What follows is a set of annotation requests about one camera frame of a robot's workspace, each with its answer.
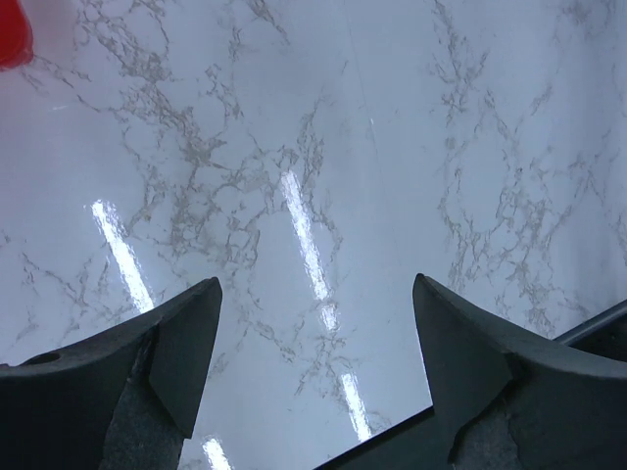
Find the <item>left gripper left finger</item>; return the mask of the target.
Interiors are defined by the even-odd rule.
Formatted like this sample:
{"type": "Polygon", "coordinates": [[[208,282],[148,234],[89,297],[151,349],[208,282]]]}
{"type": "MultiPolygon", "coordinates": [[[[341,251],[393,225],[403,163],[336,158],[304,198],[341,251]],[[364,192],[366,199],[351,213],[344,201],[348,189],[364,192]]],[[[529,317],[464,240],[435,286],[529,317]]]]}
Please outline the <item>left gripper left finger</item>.
{"type": "Polygon", "coordinates": [[[217,278],[117,326],[1,367],[4,469],[175,469],[217,336],[217,278]]]}

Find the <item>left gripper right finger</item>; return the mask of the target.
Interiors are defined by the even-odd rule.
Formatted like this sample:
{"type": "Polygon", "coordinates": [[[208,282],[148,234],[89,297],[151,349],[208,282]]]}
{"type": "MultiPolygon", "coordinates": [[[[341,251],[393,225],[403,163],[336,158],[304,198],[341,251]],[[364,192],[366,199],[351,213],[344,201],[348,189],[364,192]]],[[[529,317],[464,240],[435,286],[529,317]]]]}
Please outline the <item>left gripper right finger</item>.
{"type": "Polygon", "coordinates": [[[520,469],[625,468],[625,359],[542,337],[423,274],[412,299],[449,463],[469,425],[502,402],[520,469]]]}

